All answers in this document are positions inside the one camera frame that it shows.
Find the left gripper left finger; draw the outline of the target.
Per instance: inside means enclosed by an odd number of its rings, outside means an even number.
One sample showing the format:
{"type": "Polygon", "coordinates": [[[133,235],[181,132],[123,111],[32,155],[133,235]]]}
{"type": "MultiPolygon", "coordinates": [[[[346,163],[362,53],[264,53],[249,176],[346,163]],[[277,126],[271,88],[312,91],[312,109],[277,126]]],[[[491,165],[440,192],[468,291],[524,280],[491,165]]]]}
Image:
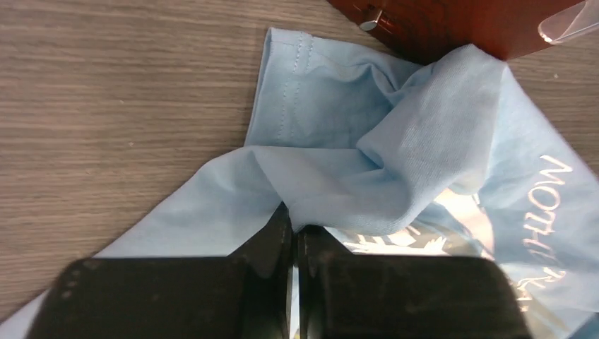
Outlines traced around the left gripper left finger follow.
{"type": "Polygon", "coordinates": [[[278,206],[227,256],[85,258],[55,280],[28,338],[287,338],[292,230],[278,206]]]}

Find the light blue printed t-shirt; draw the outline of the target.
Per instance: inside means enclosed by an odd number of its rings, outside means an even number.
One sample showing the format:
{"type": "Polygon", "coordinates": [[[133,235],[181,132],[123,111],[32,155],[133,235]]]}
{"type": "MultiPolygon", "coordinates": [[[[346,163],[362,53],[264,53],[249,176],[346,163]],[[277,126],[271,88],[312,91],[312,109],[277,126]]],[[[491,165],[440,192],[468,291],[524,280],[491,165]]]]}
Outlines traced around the light blue printed t-shirt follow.
{"type": "MultiPolygon", "coordinates": [[[[509,67],[473,45],[419,66],[271,28],[243,147],[94,258],[227,256],[280,205],[292,230],[287,338],[302,338],[297,235],[308,226],[353,254],[486,259],[529,338],[598,337],[598,178],[509,67]]],[[[1,337],[28,338],[50,289],[1,337]]]]}

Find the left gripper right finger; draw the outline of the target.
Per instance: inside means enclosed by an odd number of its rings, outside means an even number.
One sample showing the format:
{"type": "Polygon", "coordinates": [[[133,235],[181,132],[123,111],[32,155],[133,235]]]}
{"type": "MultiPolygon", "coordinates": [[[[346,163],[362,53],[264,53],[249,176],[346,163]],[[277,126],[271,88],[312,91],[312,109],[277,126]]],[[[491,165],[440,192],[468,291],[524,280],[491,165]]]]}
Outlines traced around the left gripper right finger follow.
{"type": "Polygon", "coordinates": [[[483,258],[359,255],[319,226],[297,235],[303,338],[529,338],[483,258]]]}

